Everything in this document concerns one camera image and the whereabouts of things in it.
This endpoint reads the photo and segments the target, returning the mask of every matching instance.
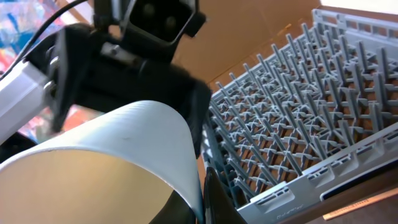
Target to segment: wire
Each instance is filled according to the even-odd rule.
[[[83,3],[87,0],[76,0],[73,1],[66,6],[63,6],[61,9],[59,9],[57,12],[54,13],[49,19],[47,19],[43,25],[38,29],[38,31],[35,33],[35,35],[28,41],[27,44],[25,44],[25,47],[19,52],[17,58],[13,61],[13,63],[10,65],[10,67],[7,69],[6,72],[0,77],[0,81],[8,75],[8,73],[11,72],[11,70],[22,60],[22,58],[25,56],[25,54],[29,51],[29,49],[35,44],[36,40],[39,39],[39,37],[43,34],[43,32],[47,29],[48,26],[51,25],[58,17],[60,17],[64,12],[67,12],[69,9],[79,5],[80,3]]]

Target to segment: plastic dish rack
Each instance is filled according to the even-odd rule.
[[[202,144],[248,223],[275,223],[398,160],[398,24],[313,10],[314,26],[221,86]]]

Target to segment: white plastic object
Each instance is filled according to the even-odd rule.
[[[165,104],[138,101],[3,162],[0,219],[148,223],[172,189],[201,223],[200,182],[187,123]]]
[[[0,144],[44,109],[47,77],[30,62],[19,62],[0,82]]]

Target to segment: gray dish rack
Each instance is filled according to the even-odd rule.
[[[213,94],[201,154],[248,223],[276,223],[398,161],[398,24],[313,27]]]

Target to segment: dish rack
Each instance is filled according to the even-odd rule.
[[[398,24],[312,14],[211,99],[202,157],[248,223],[279,222],[398,160]]]

